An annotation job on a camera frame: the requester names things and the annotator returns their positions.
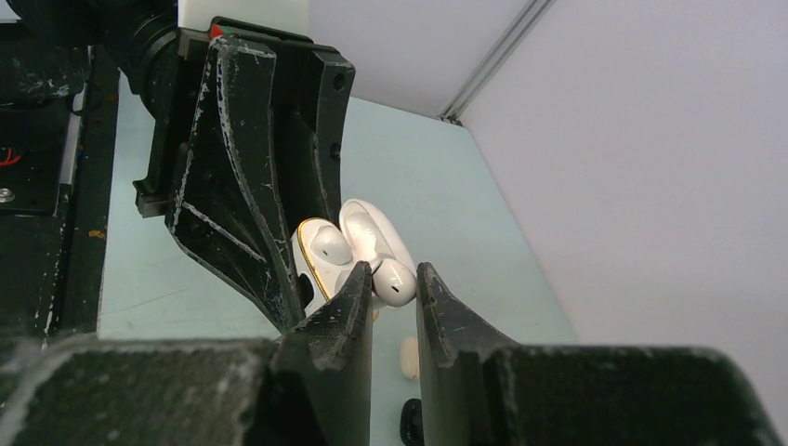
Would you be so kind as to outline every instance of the white pill-shaped object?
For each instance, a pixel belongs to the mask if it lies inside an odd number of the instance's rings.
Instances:
[[[312,254],[332,265],[345,265],[353,259],[348,240],[334,225],[320,228],[309,248]]]
[[[402,341],[400,347],[400,367],[406,378],[415,381],[419,379],[418,370],[418,339],[414,336]]]

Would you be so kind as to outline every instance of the red wire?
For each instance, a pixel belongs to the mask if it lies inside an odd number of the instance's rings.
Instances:
[[[6,148],[6,150],[8,151],[8,156],[6,157],[5,161],[0,163],[0,167],[8,167],[8,166],[10,166],[12,164],[18,163],[19,160],[22,159],[22,155],[17,155],[15,157],[11,158],[12,156],[14,156],[14,150],[12,148],[8,147],[8,148]]]

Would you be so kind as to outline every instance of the light blue table surface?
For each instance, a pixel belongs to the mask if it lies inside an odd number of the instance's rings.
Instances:
[[[107,256],[98,320],[105,339],[269,337],[256,307],[176,247],[159,218],[142,219],[131,181],[145,177],[153,120],[122,80]],[[342,149],[343,198],[374,203],[416,263],[523,343],[574,333],[467,131],[352,99]],[[373,334],[373,445],[397,445],[400,410],[419,396],[399,366],[415,307],[383,310]]]

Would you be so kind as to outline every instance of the gold trim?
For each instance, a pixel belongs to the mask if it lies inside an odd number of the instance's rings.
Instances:
[[[306,225],[308,222],[312,220],[321,220],[321,219],[322,218],[308,218],[302,221],[301,224],[298,225],[298,229],[295,230],[295,234],[298,237],[298,247],[301,248],[301,254],[304,255],[304,260],[307,261],[307,266],[309,267],[309,270],[312,271],[312,277],[314,277],[315,280],[318,281],[318,286],[320,286],[322,297],[325,299],[326,302],[328,302],[329,300],[331,300],[333,296],[328,295],[328,292],[326,291],[325,283],[322,282],[322,278],[320,274],[317,273],[317,270],[315,269],[315,264],[312,262],[312,257],[307,253],[307,249],[303,244],[304,238],[302,237],[303,235],[302,229],[304,228],[304,225]]]

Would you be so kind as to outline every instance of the white wall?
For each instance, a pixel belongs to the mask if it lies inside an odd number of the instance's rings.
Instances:
[[[527,0],[312,0],[309,36],[357,69],[353,96],[438,115]]]
[[[786,23],[560,0],[462,119],[582,340],[721,348],[788,438]]]

